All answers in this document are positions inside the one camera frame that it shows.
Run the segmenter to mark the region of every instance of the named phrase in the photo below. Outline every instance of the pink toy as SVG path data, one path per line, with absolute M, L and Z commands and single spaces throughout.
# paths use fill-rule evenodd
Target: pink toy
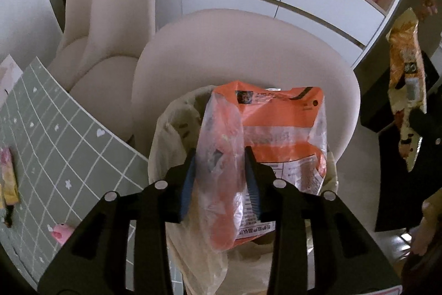
M 74 228 L 71 228 L 67 224 L 57 224 L 54 226 L 54 231 L 51 232 L 51 235 L 55 240 L 58 241 L 59 244 L 63 246 L 68 241 L 74 230 Z

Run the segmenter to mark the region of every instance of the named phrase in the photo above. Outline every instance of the orange plastic bag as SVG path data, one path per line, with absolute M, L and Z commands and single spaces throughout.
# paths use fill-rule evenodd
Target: orange plastic bag
M 202 228 L 216 251 L 275 229 L 253 214 L 244 174 L 246 146 L 277 178 L 317 195 L 327 160 L 322 90 L 275 92 L 240 81 L 214 89 L 198 138 L 196 182 Z

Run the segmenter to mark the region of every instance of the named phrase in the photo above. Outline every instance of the beige trash bag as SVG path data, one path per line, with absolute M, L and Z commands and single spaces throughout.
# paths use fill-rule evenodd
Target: beige trash bag
M 167 171 L 181 165 L 187 152 L 196 148 L 206 104 L 215 86 L 189 92 L 173 101 L 158 118 L 149 155 L 149 182 L 161 180 Z M 321 191 L 337 191 L 333 154 L 327 154 L 327 175 Z M 248 242 L 218 253 L 205 243 L 198 215 L 198 188 L 181 224 L 166 223 L 167 245 L 191 295 L 246 295 L 266 291 L 273 244 Z M 309 248 L 313 241 L 307 229 Z

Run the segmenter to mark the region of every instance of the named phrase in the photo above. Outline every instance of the table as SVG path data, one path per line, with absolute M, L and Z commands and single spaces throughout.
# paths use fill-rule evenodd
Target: table
M 76 227 L 106 192 L 128 195 L 149 184 L 147 159 L 85 112 L 38 58 L 0 109 L 0 146 L 11 150 L 20 195 L 12 228 L 0 224 L 0 242 L 34 288 L 60 249 L 50 233 L 56 224 Z M 135 228 L 132 221 L 130 290 Z M 172 263 L 170 269 L 181 295 L 181 273 Z

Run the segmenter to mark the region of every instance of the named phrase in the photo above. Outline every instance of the metal rivet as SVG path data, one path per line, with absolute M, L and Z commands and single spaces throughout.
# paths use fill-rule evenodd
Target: metal rivet
M 166 180 L 160 180 L 155 183 L 155 188 L 158 190 L 162 190 L 162 189 L 166 189 L 167 185 L 168 184 L 167 184 Z
M 286 185 L 287 185 L 286 181 L 285 181 L 285 180 L 282 180 L 282 179 L 277 179 L 277 180 L 274 180 L 274 181 L 273 181 L 273 186 L 274 186 L 275 188 L 282 189 L 282 188 L 285 188 Z
M 108 193 L 106 193 L 106 195 L 104 196 L 104 200 L 106 200 L 107 202 L 112 202 L 117 198 L 117 193 L 115 191 L 109 191 Z
M 336 199 L 336 194 L 333 191 L 326 191 L 322 194 L 325 200 L 333 201 Z

